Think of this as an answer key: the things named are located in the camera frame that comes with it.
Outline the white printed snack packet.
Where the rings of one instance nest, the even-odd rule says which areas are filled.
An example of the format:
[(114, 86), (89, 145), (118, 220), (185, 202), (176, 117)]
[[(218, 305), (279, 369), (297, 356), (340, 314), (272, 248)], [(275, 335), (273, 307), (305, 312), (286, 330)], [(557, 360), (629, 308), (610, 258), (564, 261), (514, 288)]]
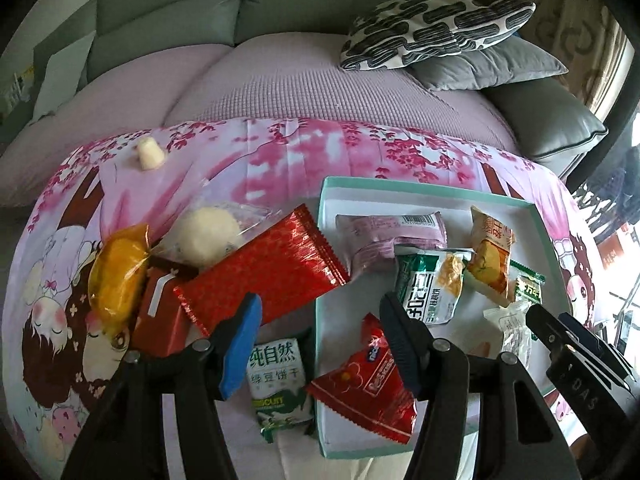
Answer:
[(506, 308), (484, 311), (485, 320), (500, 330), (500, 351), (515, 354), (525, 367), (528, 367), (534, 342), (533, 333), (526, 324), (526, 313), (531, 306), (527, 300), (518, 300)]

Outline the green mung bean biscuit pack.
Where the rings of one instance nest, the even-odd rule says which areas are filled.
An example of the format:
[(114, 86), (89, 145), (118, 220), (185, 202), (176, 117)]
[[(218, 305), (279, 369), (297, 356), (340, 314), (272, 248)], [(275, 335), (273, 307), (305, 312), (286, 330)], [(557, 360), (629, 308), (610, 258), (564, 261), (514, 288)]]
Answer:
[(280, 430), (309, 427), (314, 401), (307, 391), (314, 371), (314, 334), (304, 330), (292, 337), (255, 344), (246, 364), (250, 402), (260, 434), (268, 443)]

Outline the red nice kiss packet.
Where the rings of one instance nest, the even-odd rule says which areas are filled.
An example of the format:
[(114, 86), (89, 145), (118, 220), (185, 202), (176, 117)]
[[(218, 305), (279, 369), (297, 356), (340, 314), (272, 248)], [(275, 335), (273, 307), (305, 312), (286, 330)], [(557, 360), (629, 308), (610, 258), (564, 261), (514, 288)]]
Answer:
[(314, 378), (306, 391), (357, 426), (406, 444), (418, 416), (416, 399), (402, 383), (382, 324), (371, 313), (362, 319), (361, 343), (359, 351)]

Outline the green white cracker packet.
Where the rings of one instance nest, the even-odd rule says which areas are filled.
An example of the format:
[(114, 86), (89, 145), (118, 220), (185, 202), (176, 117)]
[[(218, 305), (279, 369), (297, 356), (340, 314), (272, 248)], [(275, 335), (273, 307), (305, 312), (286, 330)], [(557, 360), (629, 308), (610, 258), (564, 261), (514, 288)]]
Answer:
[(456, 312), (472, 249), (427, 250), (395, 247), (395, 295), (410, 318), (427, 326), (444, 325)]

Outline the small red box snack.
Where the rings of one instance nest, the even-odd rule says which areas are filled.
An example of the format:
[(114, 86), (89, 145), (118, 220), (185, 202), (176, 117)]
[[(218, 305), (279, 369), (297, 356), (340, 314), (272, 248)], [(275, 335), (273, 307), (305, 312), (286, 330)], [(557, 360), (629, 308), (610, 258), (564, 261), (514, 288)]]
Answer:
[(146, 270), (145, 288), (138, 310), (132, 346), (149, 356), (166, 358), (186, 344), (191, 320), (174, 288), (198, 275), (193, 266), (154, 258)]

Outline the orange cream cracker packet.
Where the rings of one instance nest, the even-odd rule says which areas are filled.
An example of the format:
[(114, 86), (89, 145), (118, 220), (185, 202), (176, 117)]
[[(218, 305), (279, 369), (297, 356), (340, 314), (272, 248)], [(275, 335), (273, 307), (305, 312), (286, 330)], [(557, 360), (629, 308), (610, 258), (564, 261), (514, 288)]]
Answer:
[(480, 208), (471, 207), (473, 255), (466, 270), (473, 284), (500, 307), (510, 304), (509, 271), (514, 231)]

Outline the large red patterned snack pack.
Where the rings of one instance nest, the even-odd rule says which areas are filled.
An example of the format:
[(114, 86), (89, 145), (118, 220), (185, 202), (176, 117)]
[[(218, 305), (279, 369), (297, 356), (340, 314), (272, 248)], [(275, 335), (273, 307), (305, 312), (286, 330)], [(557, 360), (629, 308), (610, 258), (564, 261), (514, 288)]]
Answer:
[(349, 274), (304, 204), (191, 281), (174, 288), (206, 336), (235, 315), (248, 292), (268, 324), (349, 281)]

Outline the pink snack packet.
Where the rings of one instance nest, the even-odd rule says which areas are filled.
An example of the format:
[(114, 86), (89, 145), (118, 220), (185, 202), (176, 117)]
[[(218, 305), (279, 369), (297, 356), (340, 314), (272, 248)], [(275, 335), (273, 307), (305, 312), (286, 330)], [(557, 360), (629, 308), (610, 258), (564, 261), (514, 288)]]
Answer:
[(439, 211), (401, 216), (338, 214), (335, 227), (345, 248), (352, 278), (368, 271), (385, 270), (393, 263), (396, 246), (439, 250), (448, 245), (446, 226)]

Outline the round white bun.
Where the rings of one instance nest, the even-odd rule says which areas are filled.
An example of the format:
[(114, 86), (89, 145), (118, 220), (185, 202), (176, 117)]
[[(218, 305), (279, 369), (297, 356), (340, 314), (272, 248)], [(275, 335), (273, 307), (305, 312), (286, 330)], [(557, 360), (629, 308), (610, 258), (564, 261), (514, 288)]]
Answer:
[(253, 205), (196, 202), (179, 214), (151, 254), (208, 269), (265, 232), (280, 213)]

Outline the orange bread packet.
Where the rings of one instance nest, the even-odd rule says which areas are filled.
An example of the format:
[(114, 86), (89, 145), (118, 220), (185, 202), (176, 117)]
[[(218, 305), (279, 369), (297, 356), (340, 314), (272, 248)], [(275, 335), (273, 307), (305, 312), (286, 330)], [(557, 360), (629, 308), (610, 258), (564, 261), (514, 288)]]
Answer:
[(142, 294), (150, 258), (149, 225), (139, 223), (107, 237), (88, 279), (89, 304), (111, 335), (128, 325)]

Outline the small cream jelly cup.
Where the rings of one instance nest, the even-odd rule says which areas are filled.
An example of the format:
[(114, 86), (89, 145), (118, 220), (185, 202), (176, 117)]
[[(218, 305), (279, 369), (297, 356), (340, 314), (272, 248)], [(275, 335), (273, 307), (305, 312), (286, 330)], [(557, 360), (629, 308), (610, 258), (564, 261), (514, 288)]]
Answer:
[(166, 153), (152, 136), (144, 136), (137, 144), (140, 167), (144, 171), (160, 168), (166, 160)]

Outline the teal shallow cardboard tray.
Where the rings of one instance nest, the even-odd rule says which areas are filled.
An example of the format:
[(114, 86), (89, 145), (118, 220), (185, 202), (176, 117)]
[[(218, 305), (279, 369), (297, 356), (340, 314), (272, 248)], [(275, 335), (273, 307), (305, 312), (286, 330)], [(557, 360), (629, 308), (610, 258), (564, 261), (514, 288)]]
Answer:
[[(537, 207), (525, 200), (446, 186), (365, 178), (327, 177), (319, 200), (318, 226), (339, 254), (345, 251), (344, 236), (337, 231), (339, 216), (424, 216), (438, 211), (444, 220), (448, 245), (469, 247), (472, 231), (471, 209), (477, 207), (511, 228), (516, 235), (512, 259), (540, 273), (546, 281), (541, 299), (552, 314), (570, 312), (561, 269), (553, 244)], [(366, 271), (349, 284), (332, 290), (316, 302), (317, 375), (336, 370), (361, 349), (361, 322), (369, 313), (377, 314), (386, 292), (393, 290), (397, 271)], [(409, 313), (428, 322), (434, 337), (445, 338), (464, 351), (482, 342), (496, 356), (502, 333), (484, 317), (492, 302), (471, 285), (464, 286), (457, 307), (439, 307), (446, 292), (434, 278), (418, 281), (416, 298)]]

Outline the grey cushion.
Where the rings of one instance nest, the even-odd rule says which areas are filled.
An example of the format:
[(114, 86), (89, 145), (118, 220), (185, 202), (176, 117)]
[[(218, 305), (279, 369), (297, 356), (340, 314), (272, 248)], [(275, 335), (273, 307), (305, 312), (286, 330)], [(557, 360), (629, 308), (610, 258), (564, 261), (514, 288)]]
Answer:
[(544, 49), (511, 36), (484, 50), (428, 58), (410, 65), (408, 71), (430, 90), (477, 91), (561, 76), (567, 68)]

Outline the black white patterned pillow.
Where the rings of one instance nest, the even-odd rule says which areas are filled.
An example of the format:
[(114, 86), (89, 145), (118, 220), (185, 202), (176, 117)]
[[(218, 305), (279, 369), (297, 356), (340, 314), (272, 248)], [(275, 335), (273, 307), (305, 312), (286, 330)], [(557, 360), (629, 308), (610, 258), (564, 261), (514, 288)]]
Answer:
[(350, 26), (343, 70), (397, 70), (428, 58), (484, 50), (536, 11), (524, 0), (383, 0)]

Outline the pale pillow on sofa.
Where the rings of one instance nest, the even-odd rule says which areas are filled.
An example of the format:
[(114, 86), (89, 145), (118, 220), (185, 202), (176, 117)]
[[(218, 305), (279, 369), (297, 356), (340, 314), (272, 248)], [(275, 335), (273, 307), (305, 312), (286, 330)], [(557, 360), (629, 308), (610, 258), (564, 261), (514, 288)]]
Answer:
[(49, 58), (32, 122), (55, 113), (76, 94), (95, 36), (89, 32)]

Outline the grey sofa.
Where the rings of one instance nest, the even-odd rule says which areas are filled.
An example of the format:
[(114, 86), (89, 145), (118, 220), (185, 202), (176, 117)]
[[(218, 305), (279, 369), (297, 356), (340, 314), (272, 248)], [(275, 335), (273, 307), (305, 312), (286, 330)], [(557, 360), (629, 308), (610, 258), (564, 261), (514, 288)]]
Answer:
[[(35, 47), (34, 80), (26, 100), (2, 126), (1, 155), (23, 129), (36, 123), (32, 113), (49, 58), (89, 32), (96, 36), (76, 94), (113, 68), (173, 48), (199, 44), (235, 48), (259, 36), (284, 32), (338, 35), (343, 47), (356, 18), (382, 1), (89, 0)], [(608, 133), (589, 107), (562, 86), (566, 74), (477, 90), (512, 129), (518, 142), (515, 154), (562, 177)]]

